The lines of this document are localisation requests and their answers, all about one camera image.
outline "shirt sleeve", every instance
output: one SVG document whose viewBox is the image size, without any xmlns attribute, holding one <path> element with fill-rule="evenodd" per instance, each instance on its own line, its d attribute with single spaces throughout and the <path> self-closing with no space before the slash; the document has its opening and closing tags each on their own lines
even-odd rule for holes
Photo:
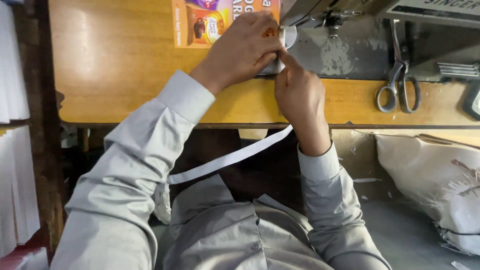
<svg viewBox="0 0 480 270">
<path fill-rule="evenodd" d="M 147 221 L 193 127 L 215 101 L 176 71 L 161 93 L 105 138 L 105 154 L 80 177 L 51 269 L 152 269 L 157 243 Z"/>
<path fill-rule="evenodd" d="M 298 149 L 308 234 L 317 253 L 336 270 L 390 270 L 361 219 L 352 178 L 338 162 L 335 144 L 318 157 Z"/>
</svg>

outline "wooden table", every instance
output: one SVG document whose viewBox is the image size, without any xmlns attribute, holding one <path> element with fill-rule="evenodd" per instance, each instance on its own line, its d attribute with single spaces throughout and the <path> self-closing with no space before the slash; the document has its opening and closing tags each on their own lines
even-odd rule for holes
<svg viewBox="0 0 480 270">
<path fill-rule="evenodd" d="M 65 122 L 119 123 L 155 97 L 176 69 L 189 72 L 207 53 L 173 47 L 169 0 L 50 0 L 49 7 L 55 84 L 63 95 L 60 117 Z M 480 126 L 459 109 L 466 89 L 460 83 L 421 83 L 420 109 L 405 114 L 399 108 L 392 113 L 377 109 L 375 93 L 386 82 L 323 82 L 325 114 L 332 125 Z M 201 123 L 243 128 L 285 125 L 273 89 L 273 81 L 260 79 L 230 87 L 218 96 Z"/>
</svg>

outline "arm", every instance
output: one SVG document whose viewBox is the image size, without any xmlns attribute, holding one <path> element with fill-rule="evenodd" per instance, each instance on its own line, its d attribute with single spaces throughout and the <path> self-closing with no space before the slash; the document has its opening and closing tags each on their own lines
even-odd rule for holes
<svg viewBox="0 0 480 270">
<path fill-rule="evenodd" d="M 280 53 L 285 69 L 275 81 L 280 110 L 299 140 L 303 198 L 313 230 L 309 240 L 336 270 L 389 270 L 361 219 L 353 181 L 338 163 L 324 117 L 325 88 L 312 72 Z"/>
<path fill-rule="evenodd" d="M 158 97 L 105 138 L 105 154 L 66 205 L 52 270 L 154 267 L 157 243 L 147 223 L 153 191 L 166 182 L 214 95 L 254 77 L 276 57 L 271 51 L 281 48 L 278 37 L 261 38 L 269 27 L 278 25 L 268 13 L 239 16 L 190 76 L 177 71 Z"/>
</svg>

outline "white elastic band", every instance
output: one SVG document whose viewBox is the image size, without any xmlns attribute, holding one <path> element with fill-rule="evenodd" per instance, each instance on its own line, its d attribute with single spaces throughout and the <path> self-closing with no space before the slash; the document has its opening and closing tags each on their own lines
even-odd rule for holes
<svg viewBox="0 0 480 270">
<path fill-rule="evenodd" d="M 216 160 L 212 160 L 209 163 L 206 163 L 202 166 L 193 168 L 189 171 L 182 172 L 179 174 L 169 175 L 168 183 L 169 184 L 180 184 L 186 181 L 193 180 L 197 177 L 204 176 L 216 170 L 220 170 L 223 167 L 242 161 L 248 157 L 255 155 L 256 153 L 263 151 L 269 148 L 272 144 L 283 140 L 287 135 L 292 131 L 292 126 L 289 125 L 284 130 L 277 132 L 261 141 L 258 141 L 254 144 L 251 144 L 247 147 L 244 147 L 238 151 L 224 155 Z"/>
</svg>

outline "shirt cuff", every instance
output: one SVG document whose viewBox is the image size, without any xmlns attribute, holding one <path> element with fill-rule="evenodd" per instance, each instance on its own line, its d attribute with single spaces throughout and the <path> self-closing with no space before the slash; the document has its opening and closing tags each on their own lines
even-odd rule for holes
<svg viewBox="0 0 480 270">
<path fill-rule="evenodd" d="M 185 72 L 177 70 L 156 99 L 191 123 L 198 124 L 215 96 Z"/>
<path fill-rule="evenodd" d="M 324 181 L 335 177 L 340 172 L 340 163 L 332 141 L 330 149 L 321 156 L 305 156 L 297 146 L 300 162 L 300 172 L 310 180 Z"/>
</svg>

